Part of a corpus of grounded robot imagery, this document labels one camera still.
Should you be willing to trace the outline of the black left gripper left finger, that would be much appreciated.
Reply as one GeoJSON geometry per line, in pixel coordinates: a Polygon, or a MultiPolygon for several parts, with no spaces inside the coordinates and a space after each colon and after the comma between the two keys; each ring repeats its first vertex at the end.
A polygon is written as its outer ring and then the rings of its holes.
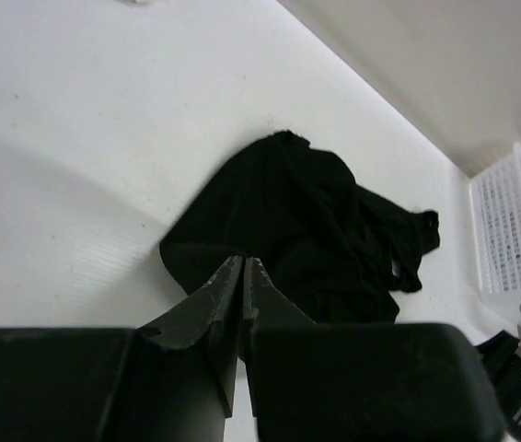
{"type": "Polygon", "coordinates": [[[220,441],[243,261],[145,326],[0,328],[0,441],[220,441]]]}

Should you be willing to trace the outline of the black tank top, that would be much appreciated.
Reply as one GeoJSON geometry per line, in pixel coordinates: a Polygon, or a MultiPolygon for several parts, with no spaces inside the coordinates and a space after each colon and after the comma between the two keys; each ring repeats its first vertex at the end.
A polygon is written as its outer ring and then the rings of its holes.
{"type": "Polygon", "coordinates": [[[421,290],[422,259],[439,245],[437,212],[370,192],[338,156],[282,131],[232,156],[159,253],[187,293],[227,258],[256,258],[313,321],[367,323],[396,320],[393,293],[421,290]]]}

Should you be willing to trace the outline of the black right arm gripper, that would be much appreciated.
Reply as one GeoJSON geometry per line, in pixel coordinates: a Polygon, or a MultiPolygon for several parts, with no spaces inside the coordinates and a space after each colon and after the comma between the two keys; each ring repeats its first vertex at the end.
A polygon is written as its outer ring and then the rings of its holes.
{"type": "Polygon", "coordinates": [[[507,423],[507,433],[521,441],[521,346],[500,331],[477,346],[507,423]]]}

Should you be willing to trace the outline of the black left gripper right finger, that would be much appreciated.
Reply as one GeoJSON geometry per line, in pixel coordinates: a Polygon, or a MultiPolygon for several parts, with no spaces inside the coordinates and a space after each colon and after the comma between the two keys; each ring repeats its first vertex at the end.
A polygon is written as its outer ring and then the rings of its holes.
{"type": "Polygon", "coordinates": [[[500,441],[480,357],[444,323],[320,325],[243,272],[242,343],[261,441],[500,441]]]}

